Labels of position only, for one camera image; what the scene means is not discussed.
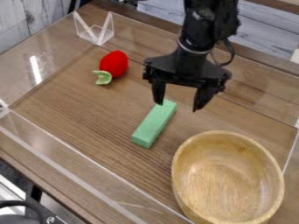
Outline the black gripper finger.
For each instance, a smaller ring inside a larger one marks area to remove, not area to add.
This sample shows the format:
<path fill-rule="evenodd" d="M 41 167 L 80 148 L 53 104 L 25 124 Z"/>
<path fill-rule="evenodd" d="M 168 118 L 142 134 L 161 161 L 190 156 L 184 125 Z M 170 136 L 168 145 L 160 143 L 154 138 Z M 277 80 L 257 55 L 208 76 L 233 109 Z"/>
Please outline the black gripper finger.
<path fill-rule="evenodd" d="M 217 93 L 216 87 L 213 86 L 200 87 L 194 93 L 192 111 L 202 109 L 216 93 Z"/>
<path fill-rule="evenodd" d="M 160 82 L 158 80 L 153 80 L 152 83 L 153 101 L 158 105 L 164 103 L 164 91 L 165 91 L 165 83 Z"/>

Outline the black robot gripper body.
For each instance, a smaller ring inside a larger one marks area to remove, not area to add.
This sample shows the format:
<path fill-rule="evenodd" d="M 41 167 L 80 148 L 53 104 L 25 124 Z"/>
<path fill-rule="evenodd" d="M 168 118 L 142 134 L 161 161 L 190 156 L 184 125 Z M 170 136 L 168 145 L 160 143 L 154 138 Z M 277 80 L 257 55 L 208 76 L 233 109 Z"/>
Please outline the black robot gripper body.
<path fill-rule="evenodd" d="M 196 90 L 201 87 L 213 86 L 217 92 L 222 92 L 230 72 L 224 66 L 230 62 L 209 62 L 208 54 L 214 45 L 196 47 L 188 42 L 178 40 L 177 48 L 162 56 L 144 60 L 142 79 L 152 85 L 153 80 L 165 85 L 177 85 Z"/>

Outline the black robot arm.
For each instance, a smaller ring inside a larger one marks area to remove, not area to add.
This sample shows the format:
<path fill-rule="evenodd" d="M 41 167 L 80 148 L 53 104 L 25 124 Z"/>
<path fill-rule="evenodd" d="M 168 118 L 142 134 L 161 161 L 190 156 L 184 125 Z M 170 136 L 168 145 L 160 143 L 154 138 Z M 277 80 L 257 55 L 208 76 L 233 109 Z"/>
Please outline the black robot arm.
<path fill-rule="evenodd" d="M 168 84 L 196 89 L 192 109 L 202 109 L 224 91 L 230 71 L 217 62 L 213 47 L 222 43 L 234 52 L 229 37 L 240 26 L 238 0 L 182 0 L 184 20 L 177 47 L 169 54 L 144 60 L 142 79 L 152 84 L 153 102 L 164 103 Z"/>

